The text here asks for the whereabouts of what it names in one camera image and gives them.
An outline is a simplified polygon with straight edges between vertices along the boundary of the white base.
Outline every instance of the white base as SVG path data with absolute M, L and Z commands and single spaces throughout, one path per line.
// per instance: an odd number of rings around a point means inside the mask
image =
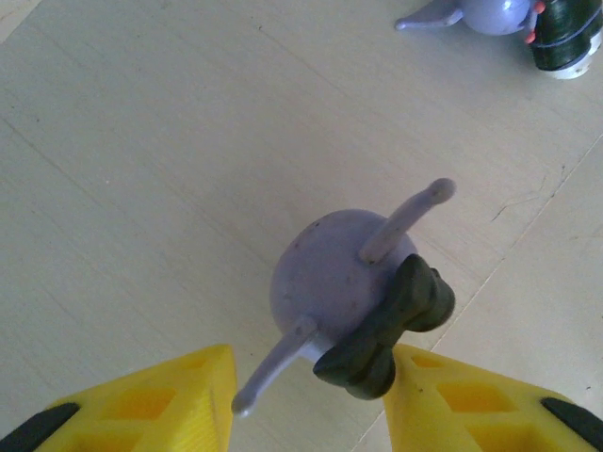
M 589 53 L 581 59 L 578 63 L 559 71 L 543 71 L 546 75 L 557 80 L 571 80 L 584 75 L 593 62 L 593 55 L 599 48 L 601 48 L 601 41 L 603 41 L 603 30 L 600 30 L 596 35 L 591 38 L 591 50 Z

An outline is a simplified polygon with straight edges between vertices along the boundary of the round body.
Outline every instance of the round body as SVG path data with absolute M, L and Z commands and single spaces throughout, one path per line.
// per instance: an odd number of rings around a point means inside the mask
M 485 35 L 510 35 L 523 28 L 530 0 L 460 0 L 463 21 Z
M 358 251 L 386 218 L 365 210 L 333 212 L 308 226 L 279 260 L 270 290 L 274 320 L 285 333 L 303 315 L 318 322 L 318 336 L 301 355 L 315 362 L 351 333 L 385 297 L 388 282 L 416 248 L 408 235 L 381 262 Z

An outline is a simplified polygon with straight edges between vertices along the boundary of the wooden floor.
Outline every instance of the wooden floor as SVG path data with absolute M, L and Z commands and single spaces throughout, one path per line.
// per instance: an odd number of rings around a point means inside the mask
M 457 317 L 406 342 L 603 415 L 603 56 L 549 80 L 516 37 L 395 32 L 420 4 L 41 2 L 0 46 L 0 436 L 215 343 L 243 381 L 289 241 L 438 177 L 412 238 Z M 384 451 L 382 410 L 295 363 L 231 450 Z

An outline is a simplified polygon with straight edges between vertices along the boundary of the yellow plastic object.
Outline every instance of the yellow plastic object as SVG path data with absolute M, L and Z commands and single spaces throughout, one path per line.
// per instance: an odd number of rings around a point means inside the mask
M 566 397 L 405 345 L 385 395 L 393 452 L 583 452 L 540 400 Z
M 204 348 L 58 400 L 80 410 L 36 452 L 226 452 L 236 371 Z

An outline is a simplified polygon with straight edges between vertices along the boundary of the floor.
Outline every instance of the floor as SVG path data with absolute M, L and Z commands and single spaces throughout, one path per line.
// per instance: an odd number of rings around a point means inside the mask
M 422 2 L 44 0 L 0 46 L 0 435 L 216 343 L 278 340 L 269 278 L 314 219 L 458 194 L 412 230 L 454 318 L 405 342 L 603 415 L 603 57 L 393 31 Z M 381 402 L 295 362 L 233 451 L 389 450 Z

